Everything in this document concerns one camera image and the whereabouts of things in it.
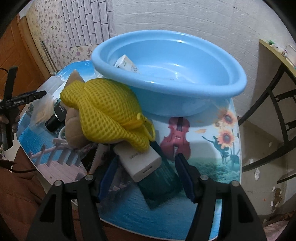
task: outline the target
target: black metal chair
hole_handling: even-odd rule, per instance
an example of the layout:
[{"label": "black metal chair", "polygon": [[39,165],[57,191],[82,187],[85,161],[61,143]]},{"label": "black metal chair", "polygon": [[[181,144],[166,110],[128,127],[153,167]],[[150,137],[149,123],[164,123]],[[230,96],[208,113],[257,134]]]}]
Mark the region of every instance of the black metal chair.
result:
[{"label": "black metal chair", "polygon": [[[274,94],[272,93],[273,89],[276,87],[276,85],[278,84],[278,82],[280,81],[281,77],[283,76],[284,73],[287,73],[288,76],[291,78],[291,80],[294,82],[295,84],[295,89],[279,94],[277,96],[274,96]],[[243,166],[242,167],[242,172],[246,172],[249,170],[252,170],[254,168],[260,167],[264,164],[267,164],[277,158],[280,158],[281,156],[287,154],[288,152],[290,152],[291,150],[293,150],[294,148],[296,148],[296,137],[292,138],[289,141],[288,138],[288,131],[290,131],[293,128],[296,128],[296,120],[285,123],[282,112],[280,110],[280,107],[278,105],[278,102],[281,100],[284,100],[286,98],[293,98],[295,104],[296,104],[296,77],[295,75],[290,71],[290,69],[288,68],[287,65],[285,65],[283,62],[281,63],[276,75],[274,76],[273,80],[271,81],[271,83],[268,85],[268,87],[265,89],[265,91],[263,92],[263,94],[259,97],[259,99],[253,104],[253,106],[244,114],[244,116],[238,121],[239,126],[241,126],[258,108],[259,106],[266,100],[266,98],[268,96],[270,96],[272,103],[274,105],[274,108],[276,110],[276,114],[278,116],[279,119],[279,123],[281,126],[281,131],[283,134],[283,139],[284,139],[284,144],[283,146],[279,147],[275,152],[273,152],[272,154],[256,161],[253,162],[249,165]]]}]

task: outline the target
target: blue plastic basin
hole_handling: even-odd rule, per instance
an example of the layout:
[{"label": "blue plastic basin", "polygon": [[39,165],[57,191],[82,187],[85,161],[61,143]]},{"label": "blue plastic basin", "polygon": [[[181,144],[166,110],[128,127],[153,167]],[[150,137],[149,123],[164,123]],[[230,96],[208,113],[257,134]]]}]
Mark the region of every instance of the blue plastic basin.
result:
[{"label": "blue plastic basin", "polygon": [[[140,74],[114,67],[124,54]],[[144,111],[162,116],[194,115],[211,100],[239,95],[247,84],[241,65],[222,48],[172,31],[118,35],[96,47],[91,59],[99,73],[129,85]]]}]

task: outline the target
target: wooden shelf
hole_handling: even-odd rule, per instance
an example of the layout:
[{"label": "wooden shelf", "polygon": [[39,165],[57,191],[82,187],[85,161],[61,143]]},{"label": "wooden shelf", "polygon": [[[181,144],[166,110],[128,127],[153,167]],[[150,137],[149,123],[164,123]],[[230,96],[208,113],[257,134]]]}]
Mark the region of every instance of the wooden shelf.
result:
[{"label": "wooden shelf", "polygon": [[296,69],[294,69],[294,66],[281,53],[276,51],[274,48],[272,48],[268,43],[266,43],[262,39],[259,40],[259,43],[265,46],[267,49],[269,49],[296,77]]}]

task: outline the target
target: person's hand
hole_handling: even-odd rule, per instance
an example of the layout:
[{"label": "person's hand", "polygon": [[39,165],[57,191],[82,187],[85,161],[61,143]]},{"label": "person's hand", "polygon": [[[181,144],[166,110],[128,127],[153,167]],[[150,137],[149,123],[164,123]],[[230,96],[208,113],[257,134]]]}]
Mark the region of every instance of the person's hand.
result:
[{"label": "person's hand", "polygon": [[[11,128],[12,128],[12,133],[17,133],[17,128],[18,128],[18,122],[20,121],[20,116],[18,115],[16,118],[15,118],[15,123],[12,124]],[[0,115],[0,122],[3,122],[5,124],[8,124],[9,123],[9,120],[7,119],[6,116],[4,115]]]}]

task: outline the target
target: black camera lens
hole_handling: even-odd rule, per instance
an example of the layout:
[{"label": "black camera lens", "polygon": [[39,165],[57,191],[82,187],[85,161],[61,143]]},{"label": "black camera lens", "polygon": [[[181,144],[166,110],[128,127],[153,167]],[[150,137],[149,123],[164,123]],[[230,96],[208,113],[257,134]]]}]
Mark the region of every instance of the black camera lens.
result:
[{"label": "black camera lens", "polygon": [[58,103],[54,107],[54,115],[50,117],[50,119],[45,122],[45,127],[50,131],[54,132],[57,130],[61,123],[65,124],[67,111],[61,106],[61,103]]},{"label": "black camera lens", "polygon": [[45,122],[45,127],[50,131],[54,132],[56,129],[58,129],[59,125],[61,122],[59,119],[56,117],[56,115],[52,115],[52,117],[49,118],[47,122]]}]

